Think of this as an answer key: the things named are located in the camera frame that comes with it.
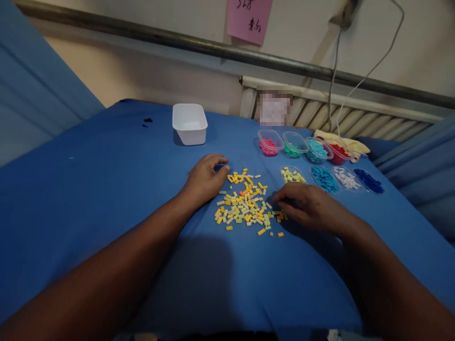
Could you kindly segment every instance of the hand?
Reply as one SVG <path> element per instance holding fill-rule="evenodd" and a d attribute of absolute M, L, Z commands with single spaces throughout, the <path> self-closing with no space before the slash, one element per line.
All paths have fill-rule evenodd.
<path fill-rule="evenodd" d="M 283 212 L 313 230 L 330 232 L 336 237 L 350 236 L 369 225 L 316 186 L 290 182 L 274 196 Z"/>
<path fill-rule="evenodd" d="M 214 168 L 220 163 L 228 162 L 221 154 L 205 155 L 188 174 L 181 194 L 186 195 L 197 207 L 214 198 L 223 187 L 231 169 L 226 165 L 216 173 Z"/>

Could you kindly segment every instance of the white beads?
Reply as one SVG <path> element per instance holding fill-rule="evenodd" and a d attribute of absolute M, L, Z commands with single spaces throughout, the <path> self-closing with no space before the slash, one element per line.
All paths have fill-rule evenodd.
<path fill-rule="evenodd" d="M 359 189 L 362 185 L 355 180 L 355 175 L 343 167 L 333 167 L 333 173 L 346 189 Z"/>

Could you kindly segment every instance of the red beads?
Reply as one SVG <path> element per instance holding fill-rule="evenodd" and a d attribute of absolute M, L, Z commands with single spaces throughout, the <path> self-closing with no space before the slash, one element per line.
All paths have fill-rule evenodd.
<path fill-rule="evenodd" d="M 269 149 L 265 146 L 265 145 L 267 145 L 272 148 L 276 148 L 275 143 L 273 143 L 272 140 L 263 139 L 263 141 L 264 141 L 263 143 L 259 142 L 259 147 L 261 147 L 261 149 L 265 155 L 275 156 L 278 154 L 277 150 Z"/>
<path fill-rule="evenodd" d="M 338 144 L 330 144 L 330 147 L 333 150 L 333 159 L 330 160 L 333 164 L 340 165 L 351 158 L 351 156 L 346 153 L 346 149 L 342 146 Z"/>

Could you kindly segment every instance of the pink beads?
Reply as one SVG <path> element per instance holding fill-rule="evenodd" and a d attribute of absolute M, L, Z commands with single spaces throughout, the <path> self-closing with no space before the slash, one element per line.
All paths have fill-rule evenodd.
<path fill-rule="evenodd" d="M 277 150 L 273 150 L 273 149 L 269 149 L 267 148 L 264 144 L 270 146 L 270 147 L 273 147 L 273 148 L 276 148 L 275 147 L 275 143 L 272 142 L 272 140 L 267 140 L 267 139 L 263 139 L 263 143 L 260 143 L 259 142 L 259 147 L 261 147 L 262 151 L 264 152 L 265 155 L 269 155 L 269 156 L 275 156 L 278 154 L 278 151 Z"/>

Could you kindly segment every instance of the metal rail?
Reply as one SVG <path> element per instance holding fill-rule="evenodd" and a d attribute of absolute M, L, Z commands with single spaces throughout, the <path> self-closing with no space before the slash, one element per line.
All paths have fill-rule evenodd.
<path fill-rule="evenodd" d="M 262 52 L 250 51 L 207 39 L 200 39 L 129 21 L 44 4 L 37 1 L 16 0 L 15 3 L 26 16 L 33 18 L 86 28 L 154 44 L 176 47 L 182 50 L 262 66 L 268 69 L 293 73 L 323 81 L 330 81 L 332 77 L 332 70 L 329 68 L 277 57 Z M 355 86 L 361 80 L 361 76 L 342 71 L 338 71 L 335 77 L 335 83 L 347 86 Z M 366 79 L 359 88 L 398 98 L 409 99 L 415 102 L 455 109 L 455 98 L 370 78 Z"/>

